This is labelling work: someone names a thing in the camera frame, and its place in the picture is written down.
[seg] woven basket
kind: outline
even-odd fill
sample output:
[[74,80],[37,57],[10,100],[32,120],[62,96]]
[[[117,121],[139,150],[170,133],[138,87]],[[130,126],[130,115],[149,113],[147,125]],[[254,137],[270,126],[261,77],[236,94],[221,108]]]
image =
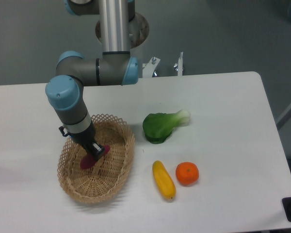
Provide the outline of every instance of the woven basket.
[[64,145],[58,163],[58,180],[74,200],[99,203],[111,199],[122,188],[129,174],[135,138],[126,122],[113,115],[92,116],[96,141],[109,145],[110,151],[90,169],[80,167],[86,151],[70,138]]

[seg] yellow fruit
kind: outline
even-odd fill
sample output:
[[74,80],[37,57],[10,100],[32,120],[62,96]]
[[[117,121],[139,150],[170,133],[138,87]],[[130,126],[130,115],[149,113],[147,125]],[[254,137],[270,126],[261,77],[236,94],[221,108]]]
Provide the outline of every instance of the yellow fruit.
[[166,199],[173,199],[176,187],[161,161],[155,161],[152,166],[153,176],[160,193]]

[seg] metal bracket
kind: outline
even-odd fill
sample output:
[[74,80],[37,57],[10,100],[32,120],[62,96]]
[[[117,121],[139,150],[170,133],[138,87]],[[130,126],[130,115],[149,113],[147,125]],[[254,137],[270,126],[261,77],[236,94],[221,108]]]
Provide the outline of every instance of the metal bracket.
[[276,119],[277,129],[280,130],[284,124],[291,118],[291,103],[287,106],[287,108],[280,114],[280,116]]
[[160,63],[160,58],[152,57],[151,60],[148,63],[145,63],[142,65],[142,77],[143,78],[152,78],[155,68]]

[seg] gray floor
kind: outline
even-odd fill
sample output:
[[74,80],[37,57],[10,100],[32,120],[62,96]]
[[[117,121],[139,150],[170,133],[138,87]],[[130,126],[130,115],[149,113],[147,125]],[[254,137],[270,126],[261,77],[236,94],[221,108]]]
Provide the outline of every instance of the gray floor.
[[[149,22],[144,62],[162,59],[174,75],[184,51],[185,74],[256,71],[274,117],[291,102],[291,23],[282,0],[136,0]],[[66,50],[101,57],[99,16],[73,17],[62,0],[0,0],[0,85],[46,83]],[[280,130],[291,157],[291,120]]]

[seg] toy vegetable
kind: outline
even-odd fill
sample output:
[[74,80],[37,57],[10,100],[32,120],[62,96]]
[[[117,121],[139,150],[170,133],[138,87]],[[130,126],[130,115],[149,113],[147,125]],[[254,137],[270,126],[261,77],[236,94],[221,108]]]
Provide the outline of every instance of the toy vegetable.
[[153,144],[163,143],[171,135],[175,127],[188,123],[190,116],[191,113],[186,109],[171,114],[149,114],[142,124],[145,137]]

